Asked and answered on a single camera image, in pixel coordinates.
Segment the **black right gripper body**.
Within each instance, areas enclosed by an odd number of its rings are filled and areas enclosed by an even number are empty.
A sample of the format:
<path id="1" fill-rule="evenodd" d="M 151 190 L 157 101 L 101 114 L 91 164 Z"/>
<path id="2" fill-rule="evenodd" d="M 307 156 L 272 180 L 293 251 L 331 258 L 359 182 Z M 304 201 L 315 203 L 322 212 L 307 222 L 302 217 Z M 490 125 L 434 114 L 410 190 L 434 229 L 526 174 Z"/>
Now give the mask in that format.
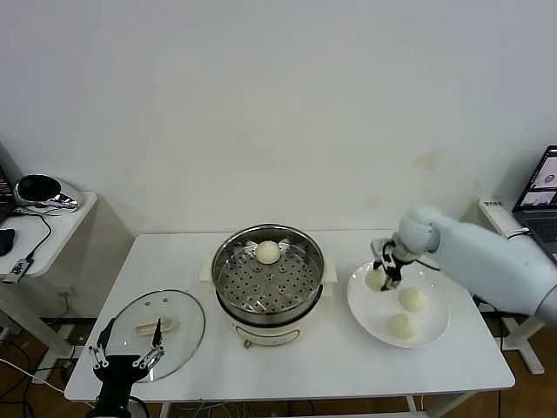
<path id="1" fill-rule="evenodd" d="M 400 242 L 389 239 L 385 243 L 385 255 L 397 264 L 407 264 L 408 263 L 408 250 Z"/>

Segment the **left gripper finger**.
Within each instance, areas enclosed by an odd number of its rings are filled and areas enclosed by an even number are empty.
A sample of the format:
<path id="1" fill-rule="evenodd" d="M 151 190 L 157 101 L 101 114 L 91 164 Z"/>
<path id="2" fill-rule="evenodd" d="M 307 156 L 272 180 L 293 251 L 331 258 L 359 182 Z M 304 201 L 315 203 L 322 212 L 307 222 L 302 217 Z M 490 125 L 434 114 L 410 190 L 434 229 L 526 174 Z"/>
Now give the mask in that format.
<path id="1" fill-rule="evenodd" d="M 106 354 L 106 349 L 108 347 L 114 323 L 115 320 L 110 320 L 97 337 L 97 342 L 88 347 L 90 356 L 92 356 L 95 360 L 95 363 L 93 365 L 94 370 L 107 368 L 110 364 L 110 360 L 114 357 L 113 354 Z"/>
<path id="2" fill-rule="evenodd" d="M 132 366 L 140 369 L 151 369 L 158 363 L 163 355 L 164 348 L 162 346 L 161 318 L 158 318 L 151 340 L 151 348 L 143 356 L 135 360 Z"/>

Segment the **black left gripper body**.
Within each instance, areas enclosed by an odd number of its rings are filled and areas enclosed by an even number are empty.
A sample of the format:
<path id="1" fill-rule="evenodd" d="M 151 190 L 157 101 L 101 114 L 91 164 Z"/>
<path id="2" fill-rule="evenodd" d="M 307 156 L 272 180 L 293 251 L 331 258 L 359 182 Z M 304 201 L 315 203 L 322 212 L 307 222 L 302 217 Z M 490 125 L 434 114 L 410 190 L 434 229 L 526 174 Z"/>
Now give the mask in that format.
<path id="1" fill-rule="evenodd" d="M 147 366 L 139 355 L 109 355 L 107 366 L 94 369 L 102 382 L 98 405 L 126 405 L 132 386 L 148 375 Z"/>

